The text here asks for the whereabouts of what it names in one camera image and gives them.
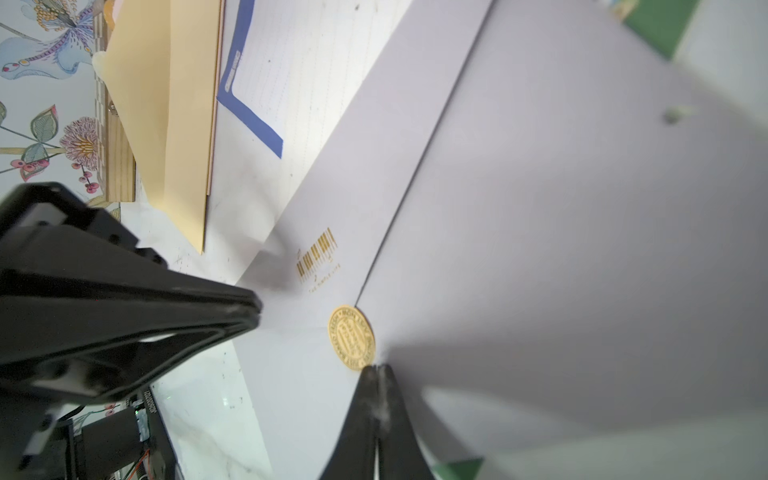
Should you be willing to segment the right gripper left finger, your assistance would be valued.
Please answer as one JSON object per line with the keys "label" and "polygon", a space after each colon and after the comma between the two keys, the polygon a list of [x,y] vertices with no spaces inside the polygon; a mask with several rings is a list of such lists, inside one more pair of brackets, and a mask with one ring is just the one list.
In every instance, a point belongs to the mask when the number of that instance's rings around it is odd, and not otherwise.
{"label": "right gripper left finger", "polygon": [[374,366],[360,374],[337,444],[320,476],[322,480],[374,478],[379,376]]}

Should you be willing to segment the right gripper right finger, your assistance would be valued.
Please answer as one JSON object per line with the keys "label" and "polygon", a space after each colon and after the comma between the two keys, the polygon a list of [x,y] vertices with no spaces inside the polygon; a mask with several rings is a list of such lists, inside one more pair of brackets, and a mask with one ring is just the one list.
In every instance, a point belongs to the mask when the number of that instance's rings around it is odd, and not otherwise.
{"label": "right gripper right finger", "polygon": [[432,480],[392,367],[379,365],[377,375],[379,478]]}

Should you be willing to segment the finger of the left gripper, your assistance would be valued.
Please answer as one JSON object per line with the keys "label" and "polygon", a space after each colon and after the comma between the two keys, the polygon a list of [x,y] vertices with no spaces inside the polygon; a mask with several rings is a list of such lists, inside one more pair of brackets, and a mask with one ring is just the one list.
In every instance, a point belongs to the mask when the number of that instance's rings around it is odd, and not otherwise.
{"label": "finger of the left gripper", "polygon": [[120,400],[256,323],[162,325],[125,331],[1,326],[1,395],[24,404]]}
{"label": "finger of the left gripper", "polygon": [[249,289],[172,271],[61,184],[26,184],[1,202],[5,365],[104,350],[181,363],[254,330],[262,309]]}

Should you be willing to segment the grey envelope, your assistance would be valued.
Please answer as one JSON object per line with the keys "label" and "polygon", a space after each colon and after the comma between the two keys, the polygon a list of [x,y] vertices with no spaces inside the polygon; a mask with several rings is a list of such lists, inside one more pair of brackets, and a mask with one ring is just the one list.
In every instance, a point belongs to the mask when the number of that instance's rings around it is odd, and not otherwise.
{"label": "grey envelope", "polygon": [[241,284],[278,479],[315,479],[361,310],[433,464],[767,475],[767,142],[586,1],[415,1]]}

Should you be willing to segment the blue floral letter paper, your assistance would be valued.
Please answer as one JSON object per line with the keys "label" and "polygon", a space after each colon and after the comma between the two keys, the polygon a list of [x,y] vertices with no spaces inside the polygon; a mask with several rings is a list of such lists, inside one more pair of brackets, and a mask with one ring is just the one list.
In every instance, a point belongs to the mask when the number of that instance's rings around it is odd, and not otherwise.
{"label": "blue floral letter paper", "polygon": [[409,5],[227,2],[207,276],[240,278]]}

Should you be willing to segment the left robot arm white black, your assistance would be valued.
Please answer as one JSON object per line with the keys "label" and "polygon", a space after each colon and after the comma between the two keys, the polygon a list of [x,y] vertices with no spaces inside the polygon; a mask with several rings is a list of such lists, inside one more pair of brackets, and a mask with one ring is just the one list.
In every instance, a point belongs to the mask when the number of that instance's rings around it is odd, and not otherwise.
{"label": "left robot arm white black", "polygon": [[1,203],[1,475],[106,479],[175,457],[149,386],[255,329],[250,290],[172,271],[58,183]]}

